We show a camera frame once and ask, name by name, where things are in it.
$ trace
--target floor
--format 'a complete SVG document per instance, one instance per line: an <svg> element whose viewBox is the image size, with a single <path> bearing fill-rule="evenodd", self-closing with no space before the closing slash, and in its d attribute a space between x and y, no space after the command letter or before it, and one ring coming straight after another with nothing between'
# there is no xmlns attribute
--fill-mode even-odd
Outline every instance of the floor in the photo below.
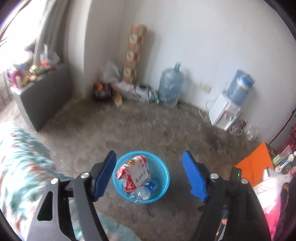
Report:
<svg viewBox="0 0 296 241"><path fill-rule="evenodd" d="M7 77L3 78L0 73L0 112L5 109L6 105L11 101L12 95L10 92L10 85L6 82Z"/></svg>
<svg viewBox="0 0 296 241"><path fill-rule="evenodd" d="M148 205L123 199L109 182L96 204L102 213L131 228L142 240L190 240L202 204L190 194L181 155L190 150L196 161L211 172L229 177L231 167L248 156L256 142L233 137L205 123L196 108L180 104L174 109L161 105L125 101L121 108L112 102L73 100L36 133L24 123L14 101L0 113L0 122L15 121L49 147L58 167L73 176L104 160L109 150L117 156L145 150L167 165L171 182L167 193Z"/></svg>

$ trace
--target white wall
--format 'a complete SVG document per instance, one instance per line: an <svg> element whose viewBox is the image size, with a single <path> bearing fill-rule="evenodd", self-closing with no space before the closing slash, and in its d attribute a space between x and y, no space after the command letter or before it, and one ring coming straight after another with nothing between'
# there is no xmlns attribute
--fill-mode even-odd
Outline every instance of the white wall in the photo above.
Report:
<svg viewBox="0 0 296 241"><path fill-rule="evenodd" d="M85 95L84 46L91 1L72 0L67 18L65 56L75 95Z"/></svg>
<svg viewBox="0 0 296 241"><path fill-rule="evenodd" d="M116 61L122 23L123 0L93 0L86 28L84 71L86 93L98 80L107 58Z"/></svg>
<svg viewBox="0 0 296 241"><path fill-rule="evenodd" d="M237 69L256 85L242 117L269 142L295 108L296 42L263 0L126 0L117 64L132 23L148 26L138 79L157 88L161 72L179 61L188 79L181 100L205 109L228 88ZM198 83L212 86L209 95Z"/></svg>
<svg viewBox="0 0 296 241"><path fill-rule="evenodd" d="M100 67L116 60L123 10L122 0L72 0L65 49L74 94L90 94Z"/></svg>

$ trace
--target snack package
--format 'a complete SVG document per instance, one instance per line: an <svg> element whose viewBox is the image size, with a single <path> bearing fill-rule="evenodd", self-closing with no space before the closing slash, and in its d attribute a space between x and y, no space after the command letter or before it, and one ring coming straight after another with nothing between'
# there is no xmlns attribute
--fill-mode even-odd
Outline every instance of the snack package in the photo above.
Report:
<svg viewBox="0 0 296 241"><path fill-rule="evenodd" d="M125 163L117 172L116 177L123 180L123 190L131 192L150 178L147 158L138 155Z"/></svg>

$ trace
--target bottle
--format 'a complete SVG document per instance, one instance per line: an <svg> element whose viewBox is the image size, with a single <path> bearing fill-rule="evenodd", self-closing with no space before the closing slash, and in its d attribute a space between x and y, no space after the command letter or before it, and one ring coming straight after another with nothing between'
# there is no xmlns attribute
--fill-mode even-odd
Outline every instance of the bottle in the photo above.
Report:
<svg viewBox="0 0 296 241"><path fill-rule="evenodd" d="M131 192L130 198L134 201L134 203L146 203L148 202L151 194L157 189L158 183L156 180L145 182Z"/></svg>
<svg viewBox="0 0 296 241"><path fill-rule="evenodd" d="M279 156L281 157L282 160L284 160L286 159L286 157L288 157L292 153L293 152L292 152L291 146L288 145Z"/></svg>
<svg viewBox="0 0 296 241"><path fill-rule="evenodd" d="M9 79L11 81L11 85L15 88L17 88L17 80L16 80L16 77L17 76L20 76L21 78L24 77L24 73L23 71L20 69L20 66L17 65L17 64L13 64L12 68L10 69L9 71Z"/></svg>
<svg viewBox="0 0 296 241"><path fill-rule="evenodd" d="M15 80L16 80L16 82L17 82L17 87L18 87L19 89L21 89L21 88L22 88L22 77L19 76L19 75L17 75L17 76L15 77Z"/></svg>
<svg viewBox="0 0 296 241"><path fill-rule="evenodd" d="M254 84L255 81L248 74L242 70L238 70L228 90L226 91L226 96L231 100L231 102L241 106Z"/></svg>
<svg viewBox="0 0 296 241"><path fill-rule="evenodd" d="M281 172L282 169L288 165L289 163L292 163L294 160L294 157L296 157L296 151L294 151L292 154L290 154L285 160L283 160L274 170L276 172Z"/></svg>
<svg viewBox="0 0 296 241"><path fill-rule="evenodd" d="M177 105L181 87L185 76L180 72L181 64L176 64L174 69L166 69L160 78L158 93L163 105L173 108Z"/></svg>

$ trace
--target empty water jug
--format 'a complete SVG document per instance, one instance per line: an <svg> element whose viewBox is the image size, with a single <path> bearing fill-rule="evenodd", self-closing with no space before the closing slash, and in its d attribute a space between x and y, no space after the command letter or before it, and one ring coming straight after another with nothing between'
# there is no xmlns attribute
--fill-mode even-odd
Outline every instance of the empty water jug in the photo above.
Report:
<svg viewBox="0 0 296 241"><path fill-rule="evenodd" d="M234 104L241 106L247 98L250 89L255 81L242 70L238 70L226 92L227 97Z"/></svg>
<svg viewBox="0 0 296 241"><path fill-rule="evenodd" d="M166 69L160 78L159 98L163 105L173 108L177 105L184 81L184 74L180 72L181 64L177 63L174 69Z"/></svg>

